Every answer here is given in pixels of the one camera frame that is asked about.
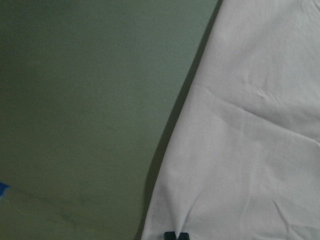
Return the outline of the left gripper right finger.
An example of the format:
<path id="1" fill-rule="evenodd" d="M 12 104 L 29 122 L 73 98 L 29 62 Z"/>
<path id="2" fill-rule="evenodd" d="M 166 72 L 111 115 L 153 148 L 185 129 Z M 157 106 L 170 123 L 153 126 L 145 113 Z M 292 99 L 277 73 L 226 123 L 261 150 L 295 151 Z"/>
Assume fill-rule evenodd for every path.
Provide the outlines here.
<path id="1" fill-rule="evenodd" d="M 178 240 L 190 240 L 190 235 L 187 232 L 181 232 L 178 236 Z"/>

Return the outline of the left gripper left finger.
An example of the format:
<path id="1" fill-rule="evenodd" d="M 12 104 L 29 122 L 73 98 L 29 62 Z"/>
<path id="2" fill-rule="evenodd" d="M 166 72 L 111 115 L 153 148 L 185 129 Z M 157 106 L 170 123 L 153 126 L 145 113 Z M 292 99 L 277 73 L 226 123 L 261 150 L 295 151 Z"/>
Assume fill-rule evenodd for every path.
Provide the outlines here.
<path id="1" fill-rule="evenodd" d="M 163 234 L 164 240 L 176 240 L 176 234 L 174 231 L 167 231 Z"/>

